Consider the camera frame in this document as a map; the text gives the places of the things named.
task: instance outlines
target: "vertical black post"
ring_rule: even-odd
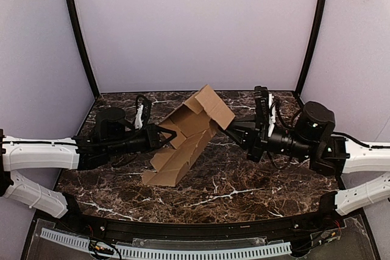
[[[299,80],[295,92],[298,96],[302,93],[303,86],[309,72],[311,59],[313,58],[314,48],[316,47],[319,28],[321,25],[322,14],[324,13],[325,0],[317,0],[316,13],[314,14],[313,26],[311,28],[310,39],[306,50],[305,59],[300,71]]]
[[[84,39],[80,28],[80,22],[79,22],[79,18],[77,17],[76,5],[74,3],[74,0],[66,0],[66,4],[68,5],[68,11],[69,11],[69,16],[71,18],[74,38],[76,39],[77,47],[79,48],[81,61],[84,66],[84,70],[87,75],[88,82],[90,83],[93,96],[96,99],[100,96],[100,92],[92,72],[92,67],[91,67],[90,60],[88,58],[87,50],[85,49]]]

